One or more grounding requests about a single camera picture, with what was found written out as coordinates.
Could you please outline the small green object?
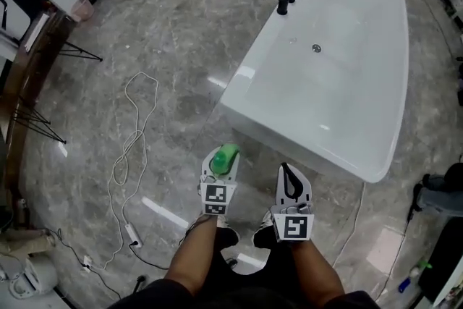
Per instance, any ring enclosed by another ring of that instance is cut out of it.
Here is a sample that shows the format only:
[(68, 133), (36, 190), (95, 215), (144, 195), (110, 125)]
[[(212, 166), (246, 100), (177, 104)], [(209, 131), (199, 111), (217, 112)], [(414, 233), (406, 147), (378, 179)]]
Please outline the small green object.
[(213, 155), (210, 169), (214, 174), (228, 174), (233, 166), (236, 156), (239, 154), (239, 146), (234, 143), (223, 144)]

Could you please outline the white bathtub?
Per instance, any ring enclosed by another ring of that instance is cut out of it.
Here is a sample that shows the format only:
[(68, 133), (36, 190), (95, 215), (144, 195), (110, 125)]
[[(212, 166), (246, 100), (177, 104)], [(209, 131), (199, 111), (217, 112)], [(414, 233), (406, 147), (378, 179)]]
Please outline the white bathtub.
[(317, 172), (381, 181), (407, 95), (405, 0), (276, 9), (221, 97), (230, 125)]

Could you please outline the beige cardboard tube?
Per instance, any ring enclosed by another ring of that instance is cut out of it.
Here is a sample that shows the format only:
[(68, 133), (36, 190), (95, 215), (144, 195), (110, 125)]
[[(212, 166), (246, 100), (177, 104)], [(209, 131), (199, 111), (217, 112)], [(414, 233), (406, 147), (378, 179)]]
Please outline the beige cardboard tube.
[(0, 253), (29, 255), (50, 251), (56, 246), (54, 237), (46, 229), (8, 229), (0, 233)]

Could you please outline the pink wastebasket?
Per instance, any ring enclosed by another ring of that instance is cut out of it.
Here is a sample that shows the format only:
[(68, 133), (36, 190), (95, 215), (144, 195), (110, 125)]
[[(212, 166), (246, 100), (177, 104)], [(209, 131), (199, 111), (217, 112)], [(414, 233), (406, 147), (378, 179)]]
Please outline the pink wastebasket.
[(71, 9), (71, 17), (75, 22), (89, 20), (94, 13), (90, 0), (77, 0)]

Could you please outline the white power strip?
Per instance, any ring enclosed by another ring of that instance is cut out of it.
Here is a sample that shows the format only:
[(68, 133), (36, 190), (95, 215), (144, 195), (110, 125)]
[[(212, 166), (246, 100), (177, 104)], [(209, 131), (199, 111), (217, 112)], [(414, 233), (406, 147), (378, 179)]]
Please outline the white power strip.
[(136, 247), (136, 248), (141, 248), (143, 246), (142, 240), (139, 238), (139, 235), (133, 225), (131, 223), (125, 224), (124, 225), (129, 238), (131, 239), (132, 243), (131, 246)]

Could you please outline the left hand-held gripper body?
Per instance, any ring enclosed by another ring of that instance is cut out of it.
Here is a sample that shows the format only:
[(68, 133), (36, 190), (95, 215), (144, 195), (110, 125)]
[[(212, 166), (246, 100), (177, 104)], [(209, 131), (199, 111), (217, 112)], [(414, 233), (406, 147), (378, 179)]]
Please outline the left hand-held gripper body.
[(215, 175), (210, 169), (210, 162), (214, 154), (209, 153), (201, 166), (199, 193), (202, 212), (206, 215), (226, 215), (237, 188), (237, 173)]

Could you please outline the green-capped white bottle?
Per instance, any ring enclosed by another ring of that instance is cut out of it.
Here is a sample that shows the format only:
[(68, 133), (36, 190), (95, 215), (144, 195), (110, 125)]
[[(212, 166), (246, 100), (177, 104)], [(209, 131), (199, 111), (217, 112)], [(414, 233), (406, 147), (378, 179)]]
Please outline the green-capped white bottle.
[(419, 261), (409, 272), (409, 277), (411, 279), (417, 278), (420, 274), (426, 270), (432, 269), (432, 265), (427, 261)]

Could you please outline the white papers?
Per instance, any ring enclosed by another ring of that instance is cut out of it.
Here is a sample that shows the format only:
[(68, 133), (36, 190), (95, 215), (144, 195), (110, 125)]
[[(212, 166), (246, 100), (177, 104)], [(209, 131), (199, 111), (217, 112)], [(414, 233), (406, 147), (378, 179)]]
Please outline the white papers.
[(28, 30), (28, 34), (23, 39), (24, 49), (26, 53), (30, 52), (37, 37), (39, 36), (42, 29), (48, 22), (48, 19), (49, 19), (49, 15), (46, 13), (43, 13), (33, 22), (33, 25)]

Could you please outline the person's black clothing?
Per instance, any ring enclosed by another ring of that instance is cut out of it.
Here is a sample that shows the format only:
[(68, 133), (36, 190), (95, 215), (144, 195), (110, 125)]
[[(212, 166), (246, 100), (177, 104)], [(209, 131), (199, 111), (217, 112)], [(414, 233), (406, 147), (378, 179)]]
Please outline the person's black clothing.
[[(157, 279), (146, 288), (120, 299), (108, 309), (317, 309), (304, 296), (297, 276), (291, 245), (278, 243), (273, 228), (256, 231), (253, 243), (270, 251), (264, 267), (255, 274), (234, 272), (224, 260), (223, 249), (235, 246), (239, 235), (216, 229), (213, 258), (203, 287), (196, 295), (169, 279)], [(360, 290), (329, 301), (323, 309), (380, 309)]]

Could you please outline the person's right forearm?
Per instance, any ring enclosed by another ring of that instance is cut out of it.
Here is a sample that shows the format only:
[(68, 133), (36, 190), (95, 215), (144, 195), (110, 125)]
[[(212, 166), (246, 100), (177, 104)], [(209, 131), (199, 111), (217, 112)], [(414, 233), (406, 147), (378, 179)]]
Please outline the person's right forearm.
[(341, 280), (311, 240), (291, 245), (301, 290), (317, 309), (345, 294)]

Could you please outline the white rounded appliance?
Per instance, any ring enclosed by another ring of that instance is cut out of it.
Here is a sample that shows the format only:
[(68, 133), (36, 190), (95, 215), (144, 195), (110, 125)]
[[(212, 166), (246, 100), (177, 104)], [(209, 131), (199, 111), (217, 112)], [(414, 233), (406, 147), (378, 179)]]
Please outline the white rounded appliance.
[(58, 284), (58, 274), (46, 255), (34, 255), (24, 261), (0, 255), (0, 283), (7, 283), (13, 298), (25, 300), (48, 294)]

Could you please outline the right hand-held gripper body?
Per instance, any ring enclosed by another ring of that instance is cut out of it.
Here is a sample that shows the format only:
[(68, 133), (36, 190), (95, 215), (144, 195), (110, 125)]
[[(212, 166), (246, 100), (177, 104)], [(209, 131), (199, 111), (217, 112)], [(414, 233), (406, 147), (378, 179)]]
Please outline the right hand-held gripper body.
[(303, 183), (303, 193), (297, 200), (285, 196), (283, 169), (280, 165), (276, 180), (275, 204), (272, 206), (276, 239), (278, 241), (308, 241), (314, 222), (312, 185), (298, 168), (291, 164), (289, 167)]

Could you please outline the person's left forearm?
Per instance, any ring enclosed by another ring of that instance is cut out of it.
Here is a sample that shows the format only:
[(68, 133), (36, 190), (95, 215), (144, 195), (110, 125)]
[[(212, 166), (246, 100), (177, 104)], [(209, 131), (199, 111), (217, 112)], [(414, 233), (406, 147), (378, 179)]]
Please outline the person's left forearm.
[(203, 287), (213, 258), (216, 216), (201, 216), (189, 229), (165, 275), (196, 295)]

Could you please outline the dark wooden hairpin-leg table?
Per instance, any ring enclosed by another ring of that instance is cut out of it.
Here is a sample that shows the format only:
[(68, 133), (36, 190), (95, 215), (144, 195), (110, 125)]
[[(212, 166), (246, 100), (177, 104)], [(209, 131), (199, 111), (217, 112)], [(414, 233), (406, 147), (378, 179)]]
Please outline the dark wooden hairpin-leg table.
[(13, 198), (20, 198), (19, 178), (25, 138), (34, 131), (56, 141), (61, 138), (50, 128), (51, 123), (35, 110), (38, 96), (47, 75), (58, 56), (103, 59), (68, 41), (76, 22), (62, 11), (41, 12), (44, 26), (38, 36), (33, 31), (41, 17), (36, 17), (22, 38), (3, 85), (0, 85), (0, 124), (4, 134), (6, 163), (3, 165), (3, 184)]

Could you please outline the person's right shoe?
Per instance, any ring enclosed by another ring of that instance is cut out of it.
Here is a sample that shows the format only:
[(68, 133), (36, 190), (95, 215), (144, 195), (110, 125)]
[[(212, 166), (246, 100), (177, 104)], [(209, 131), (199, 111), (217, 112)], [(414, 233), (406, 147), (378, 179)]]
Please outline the person's right shoe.
[(260, 223), (258, 231), (263, 230), (265, 228), (271, 227), (273, 228), (273, 217), (270, 211), (267, 211), (263, 217), (263, 220)]

